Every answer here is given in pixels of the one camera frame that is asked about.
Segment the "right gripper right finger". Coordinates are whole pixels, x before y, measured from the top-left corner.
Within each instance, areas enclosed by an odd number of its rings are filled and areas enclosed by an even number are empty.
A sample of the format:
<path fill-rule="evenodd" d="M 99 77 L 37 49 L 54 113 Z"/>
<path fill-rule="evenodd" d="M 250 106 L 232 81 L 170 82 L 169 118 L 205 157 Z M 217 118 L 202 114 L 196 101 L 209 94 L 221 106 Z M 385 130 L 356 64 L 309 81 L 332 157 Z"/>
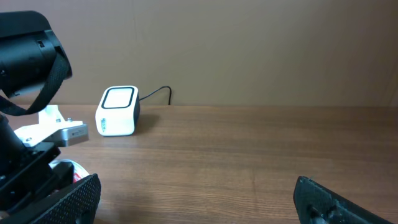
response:
<path fill-rule="evenodd" d="M 301 224 L 391 224 L 305 176 L 298 177 L 293 200 Z"/>

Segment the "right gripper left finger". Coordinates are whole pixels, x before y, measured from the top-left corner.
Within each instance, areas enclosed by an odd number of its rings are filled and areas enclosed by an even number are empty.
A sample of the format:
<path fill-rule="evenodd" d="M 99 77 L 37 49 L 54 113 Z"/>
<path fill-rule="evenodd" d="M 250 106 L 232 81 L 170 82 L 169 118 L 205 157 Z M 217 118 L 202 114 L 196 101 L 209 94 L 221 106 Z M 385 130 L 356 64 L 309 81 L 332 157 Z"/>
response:
<path fill-rule="evenodd" d="M 93 224 L 101 182 L 91 174 L 78 182 L 1 220 L 1 224 Z"/>

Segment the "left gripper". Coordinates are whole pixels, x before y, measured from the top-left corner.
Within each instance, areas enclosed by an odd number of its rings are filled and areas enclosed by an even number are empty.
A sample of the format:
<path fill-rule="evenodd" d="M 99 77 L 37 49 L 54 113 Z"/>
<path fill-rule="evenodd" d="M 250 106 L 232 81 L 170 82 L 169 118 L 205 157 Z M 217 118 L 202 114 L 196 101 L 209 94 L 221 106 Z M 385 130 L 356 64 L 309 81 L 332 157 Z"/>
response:
<path fill-rule="evenodd" d="M 28 147 L 16 159 L 1 163 L 1 210 L 16 213 L 73 183 L 74 165 L 50 163 L 60 155 L 51 142 Z"/>

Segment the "cup noodles cup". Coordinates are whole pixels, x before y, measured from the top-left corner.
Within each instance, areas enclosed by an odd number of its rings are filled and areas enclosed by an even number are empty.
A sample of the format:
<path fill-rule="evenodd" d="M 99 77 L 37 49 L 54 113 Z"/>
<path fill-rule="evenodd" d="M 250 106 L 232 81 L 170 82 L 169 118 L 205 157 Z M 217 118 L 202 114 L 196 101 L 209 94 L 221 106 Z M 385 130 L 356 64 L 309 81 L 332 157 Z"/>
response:
<path fill-rule="evenodd" d="M 70 159 L 60 159 L 60 160 L 54 160 L 52 161 L 49 166 L 54 169 L 56 165 L 58 165 L 61 162 L 69 162 L 73 165 L 74 171 L 73 171 L 73 183 L 78 182 L 79 180 L 89 176 L 89 173 L 86 169 L 84 169 L 79 163 L 70 160 Z"/>

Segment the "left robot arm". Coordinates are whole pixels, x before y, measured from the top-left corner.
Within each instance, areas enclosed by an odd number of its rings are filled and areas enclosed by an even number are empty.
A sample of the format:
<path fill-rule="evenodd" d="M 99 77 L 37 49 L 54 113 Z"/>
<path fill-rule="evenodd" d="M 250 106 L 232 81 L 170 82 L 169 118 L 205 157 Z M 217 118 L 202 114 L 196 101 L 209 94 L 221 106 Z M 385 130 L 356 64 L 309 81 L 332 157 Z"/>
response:
<path fill-rule="evenodd" d="M 49 162 L 59 154 L 52 142 L 25 146 L 7 116 L 43 110 L 72 76 L 65 51 L 39 12 L 1 13 L 1 211 L 16 213 L 50 194 L 56 185 Z"/>

